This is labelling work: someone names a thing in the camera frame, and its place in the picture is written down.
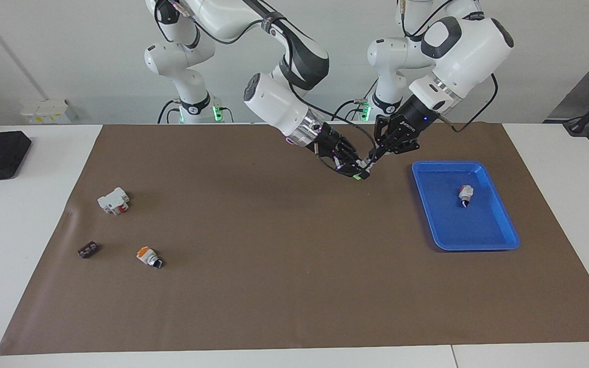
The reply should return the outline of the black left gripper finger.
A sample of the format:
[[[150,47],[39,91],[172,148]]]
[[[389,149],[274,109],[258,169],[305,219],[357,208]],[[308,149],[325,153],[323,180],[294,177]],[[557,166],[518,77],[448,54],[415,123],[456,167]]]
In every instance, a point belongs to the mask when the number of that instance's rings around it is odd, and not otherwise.
[[[419,142],[416,137],[410,134],[403,136],[389,135],[378,140],[376,147],[376,160],[388,154],[403,154],[419,149]]]
[[[374,124],[374,141],[376,147],[374,147],[369,153],[369,161],[374,164],[382,157],[392,155],[393,149],[389,142],[390,136],[390,122],[391,117],[386,115],[376,115]]]

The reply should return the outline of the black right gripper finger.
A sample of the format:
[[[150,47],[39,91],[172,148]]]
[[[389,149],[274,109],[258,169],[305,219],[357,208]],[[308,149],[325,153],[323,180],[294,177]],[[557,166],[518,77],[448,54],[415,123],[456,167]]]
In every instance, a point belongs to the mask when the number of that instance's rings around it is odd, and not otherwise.
[[[329,156],[331,163],[325,162],[325,165],[339,175],[353,179],[363,179],[364,165],[342,165],[342,160],[337,156]]]
[[[342,165],[364,165],[357,149],[346,137],[342,138]]]

